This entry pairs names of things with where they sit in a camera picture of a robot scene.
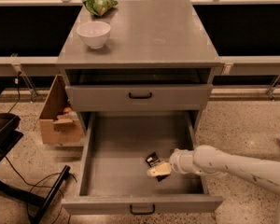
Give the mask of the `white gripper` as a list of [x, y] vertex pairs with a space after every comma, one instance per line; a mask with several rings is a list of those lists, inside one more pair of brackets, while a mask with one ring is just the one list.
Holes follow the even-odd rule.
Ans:
[[169, 175], [172, 170], [182, 175], [195, 174], [197, 167], [193, 161], [193, 154], [194, 152], [191, 150], [176, 148], [170, 156], [169, 162], [163, 161], [151, 167], [147, 170], [147, 175], [151, 177]]

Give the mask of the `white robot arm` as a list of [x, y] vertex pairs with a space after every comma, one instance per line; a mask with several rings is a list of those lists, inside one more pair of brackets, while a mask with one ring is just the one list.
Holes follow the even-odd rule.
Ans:
[[[280, 161], [232, 155], [212, 146], [194, 150], [176, 148], [168, 161], [153, 152], [146, 157], [148, 176], [165, 178], [175, 172], [221, 178], [234, 175], [280, 196]], [[280, 224], [280, 202], [275, 224]]]

